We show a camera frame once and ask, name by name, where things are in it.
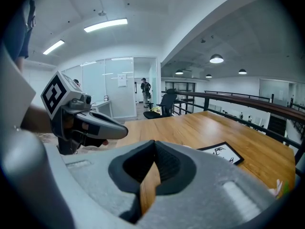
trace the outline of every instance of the wooden tabletop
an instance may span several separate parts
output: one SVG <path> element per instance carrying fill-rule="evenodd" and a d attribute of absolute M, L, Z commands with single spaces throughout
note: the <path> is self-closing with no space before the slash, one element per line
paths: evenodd
<path fill-rule="evenodd" d="M 152 120 L 125 122 L 128 135 L 117 147 L 144 140 L 171 142 L 192 148 L 202 148 L 227 142 L 243 158 L 238 166 L 258 178 L 269 188 L 276 188 L 276 180 L 295 186 L 295 158 L 293 150 L 282 143 L 236 121 L 204 111 Z M 154 164 L 141 184 L 141 206 L 145 213 L 153 203 L 155 187 L 160 184 Z"/>

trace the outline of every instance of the black office chair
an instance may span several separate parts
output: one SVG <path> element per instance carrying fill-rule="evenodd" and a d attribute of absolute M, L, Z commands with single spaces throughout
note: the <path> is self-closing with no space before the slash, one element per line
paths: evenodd
<path fill-rule="evenodd" d="M 172 105 L 174 101 L 177 98 L 177 95 L 175 94 L 175 89 L 168 89 L 166 91 L 166 94 L 163 96 L 163 99 L 160 104 L 157 104 L 157 106 L 160 106 L 162 109 L 162 115 L 155 111 L 147 111 L 144 112 L 144 116 L 147 119 L 156 119 L 156 118 L 163 118 L 163 117 L 170 117 L 172 116 Z M 147 103 L 149 105 L 149 108 L 152 108 L 153 103 Z"/>

